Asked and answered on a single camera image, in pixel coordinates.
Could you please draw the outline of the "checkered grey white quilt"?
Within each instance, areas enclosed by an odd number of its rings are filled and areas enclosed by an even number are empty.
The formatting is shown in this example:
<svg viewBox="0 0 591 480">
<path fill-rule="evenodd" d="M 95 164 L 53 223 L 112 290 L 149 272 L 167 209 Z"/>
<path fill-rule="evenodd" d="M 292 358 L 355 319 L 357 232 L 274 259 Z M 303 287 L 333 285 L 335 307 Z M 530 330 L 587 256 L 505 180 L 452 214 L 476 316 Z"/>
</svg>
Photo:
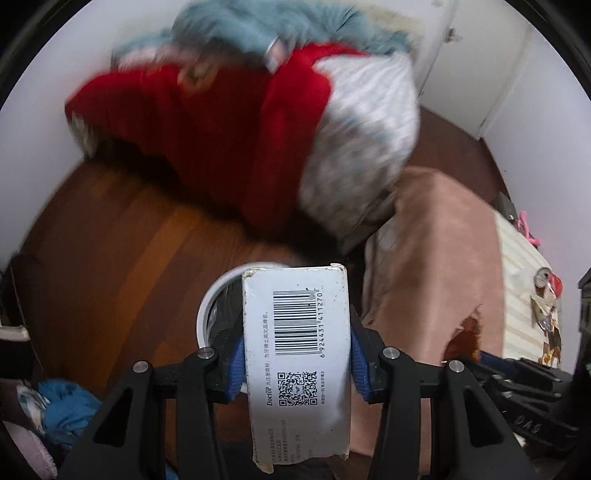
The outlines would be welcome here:
<svg viewBox="0 0 591 480">
<path fill-rule="evenodd" d="M 331 84 L 298 200 L 349 251 L 394 214 L 394 184 L 413 153 L 420 109 L 406 53 L 332 56 L 315 63 Z"/>
</svg>

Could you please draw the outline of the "white barcode carton box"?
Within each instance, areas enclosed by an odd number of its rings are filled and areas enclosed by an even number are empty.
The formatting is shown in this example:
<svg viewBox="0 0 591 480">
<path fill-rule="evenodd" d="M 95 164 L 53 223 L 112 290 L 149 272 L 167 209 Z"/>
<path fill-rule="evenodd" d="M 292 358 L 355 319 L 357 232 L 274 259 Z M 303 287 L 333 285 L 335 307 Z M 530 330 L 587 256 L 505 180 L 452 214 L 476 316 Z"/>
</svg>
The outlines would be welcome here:
<svg viewBox="0 0 591 480">
<path fill-rule="evenodd" d="M 253 461 L 264 473 L 349 455 L 351 321 L 346 269 L 249 269 L 242 275 Z"/>
</svg>

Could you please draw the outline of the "red fleece blanket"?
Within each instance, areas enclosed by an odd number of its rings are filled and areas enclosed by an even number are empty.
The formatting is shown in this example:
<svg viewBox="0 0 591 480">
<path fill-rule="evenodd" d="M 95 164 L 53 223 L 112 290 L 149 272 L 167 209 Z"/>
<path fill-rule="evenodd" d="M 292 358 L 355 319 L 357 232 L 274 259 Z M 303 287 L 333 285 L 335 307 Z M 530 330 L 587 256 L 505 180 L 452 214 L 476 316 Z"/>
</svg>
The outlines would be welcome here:
<svg viewBox="0 0 591 480">
<path fill-rule="evenodd" d="M 276 233 L 297 210 L 304 164 L 332 93 L 319 60 L 360 51 L 311 44 L 276 73 L 208 65 L 192 82 L 178 65 L 110 71 L 65 104 L 68 123 L 99 142 L 121 140 L 163 158 L 183 189 Z"/>
</svg>

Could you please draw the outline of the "pink plush toy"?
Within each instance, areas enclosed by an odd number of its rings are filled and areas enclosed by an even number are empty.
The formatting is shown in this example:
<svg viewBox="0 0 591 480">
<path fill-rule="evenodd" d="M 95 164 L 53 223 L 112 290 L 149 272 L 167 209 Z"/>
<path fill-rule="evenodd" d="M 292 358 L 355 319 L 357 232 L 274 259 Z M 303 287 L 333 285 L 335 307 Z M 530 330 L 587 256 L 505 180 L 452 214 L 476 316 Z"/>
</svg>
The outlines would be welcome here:
<svg viewBox="0 0 591 480">
<path fill-rule="evenodd" d="M 527 212 L 520 211 L 517 216 L 516 220 L 516 228 L 517 230 L 525 237 L 525 239 L 534 247 L 538 248 L 541 246 L 541 241 L 534 237 L 531 233 L 529 228 L 529 224 L 527 221 Z"/>
</svg>

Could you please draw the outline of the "blue cloth on floor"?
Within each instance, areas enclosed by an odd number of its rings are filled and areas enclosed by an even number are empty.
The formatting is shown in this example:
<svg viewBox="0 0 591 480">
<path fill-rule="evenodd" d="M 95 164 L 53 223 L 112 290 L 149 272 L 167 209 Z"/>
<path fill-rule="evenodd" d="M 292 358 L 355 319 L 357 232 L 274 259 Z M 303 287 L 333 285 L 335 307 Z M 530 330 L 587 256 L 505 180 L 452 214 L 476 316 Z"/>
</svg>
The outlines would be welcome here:
<svg viewBox="0 0 591 480">
<path fill-rule="evenodd" d="M 18 404 L 32 430 L 49 444 L 70 451 L 102 402 L 88 390 L 63 379 L 16 387 Z"/>
</svg>

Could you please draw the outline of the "red soda can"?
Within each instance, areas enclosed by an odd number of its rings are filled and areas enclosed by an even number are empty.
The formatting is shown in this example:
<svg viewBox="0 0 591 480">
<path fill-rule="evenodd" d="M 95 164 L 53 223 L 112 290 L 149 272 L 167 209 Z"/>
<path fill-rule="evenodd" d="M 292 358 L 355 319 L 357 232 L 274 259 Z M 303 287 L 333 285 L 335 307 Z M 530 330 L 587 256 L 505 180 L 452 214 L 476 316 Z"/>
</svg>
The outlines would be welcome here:
<svg viewBox="0 0 591 480">
<path fill-rule="evenodd" d="M 549 267 L 541 267 L 537 270 L 534 285 L 537 290 L 549 288 L 557 298 L 562 295 L 564 289 L 562 280 Z"/>
</svg>

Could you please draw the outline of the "white round trash bin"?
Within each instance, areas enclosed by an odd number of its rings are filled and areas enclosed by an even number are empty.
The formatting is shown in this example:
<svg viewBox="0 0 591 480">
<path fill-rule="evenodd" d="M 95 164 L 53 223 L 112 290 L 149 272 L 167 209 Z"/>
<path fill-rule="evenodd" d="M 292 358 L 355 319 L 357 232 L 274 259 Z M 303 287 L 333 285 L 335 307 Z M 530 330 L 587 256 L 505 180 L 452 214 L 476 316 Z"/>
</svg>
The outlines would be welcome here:
<svg viewBox="0 0 591 480">
<path fill-rule="evenodd" d="M 287 268 L 276 262 L 253 262 L 235 267 L 222 274 L 202 299 L 195 319 L 197 345 L 211 347 L 215 337 L 231 328 L 242 315 L 242 274 L 249 269 Z"/>
</svg>

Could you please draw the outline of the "white door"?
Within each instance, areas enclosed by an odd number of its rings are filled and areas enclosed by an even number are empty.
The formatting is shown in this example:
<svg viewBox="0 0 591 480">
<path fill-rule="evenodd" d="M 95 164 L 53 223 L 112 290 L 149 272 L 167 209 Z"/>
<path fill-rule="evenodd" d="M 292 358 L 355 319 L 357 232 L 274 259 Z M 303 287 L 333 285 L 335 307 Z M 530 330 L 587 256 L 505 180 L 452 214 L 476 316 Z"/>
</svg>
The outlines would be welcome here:
<svg viewBox="0 0 591 480">
<path fill-rule="evenodd" d="M 506 1 L 459 1 L 422 89 L 423 107 L 480 138 L 530 31 L 529 22 Z"/>
</svg>

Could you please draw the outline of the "pink striped bed cover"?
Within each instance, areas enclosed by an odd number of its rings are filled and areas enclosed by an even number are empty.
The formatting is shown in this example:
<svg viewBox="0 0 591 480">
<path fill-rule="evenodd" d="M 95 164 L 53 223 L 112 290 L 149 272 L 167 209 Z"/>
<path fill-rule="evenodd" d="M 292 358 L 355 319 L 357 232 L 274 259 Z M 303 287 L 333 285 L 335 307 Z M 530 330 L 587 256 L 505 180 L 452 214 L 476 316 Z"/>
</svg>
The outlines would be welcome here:
<svg viewBox="0 0 591 480">
<path fill-rule="evenodd" d="M 394 200 L 368 262 L 366 326 L 429 364 L 460 336 L 502 358 L 562 365 L 559 319 L 548 333 L 532 311 L 534 277 L 548 262 L 508 220 L 429 168 L 406 168 Z"/>
</svg>

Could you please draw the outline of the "cream brown snack wrapper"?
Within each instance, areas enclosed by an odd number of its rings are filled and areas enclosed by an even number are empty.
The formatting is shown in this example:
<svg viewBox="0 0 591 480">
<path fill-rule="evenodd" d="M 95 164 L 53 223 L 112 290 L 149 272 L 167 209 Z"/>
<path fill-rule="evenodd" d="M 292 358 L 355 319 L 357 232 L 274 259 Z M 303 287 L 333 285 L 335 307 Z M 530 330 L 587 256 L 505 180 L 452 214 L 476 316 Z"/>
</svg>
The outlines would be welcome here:
<svg viewBox="0 0 591 480">
<path fill-rule="evenodd" d="M 557 368 L 562 358 L 562 337 L 560 333 L 557 306 L 553 301 L 539 295 L 531 297 L 533 319 L 545 336 L 543 353 L 539 363 Z"/>
</svg>

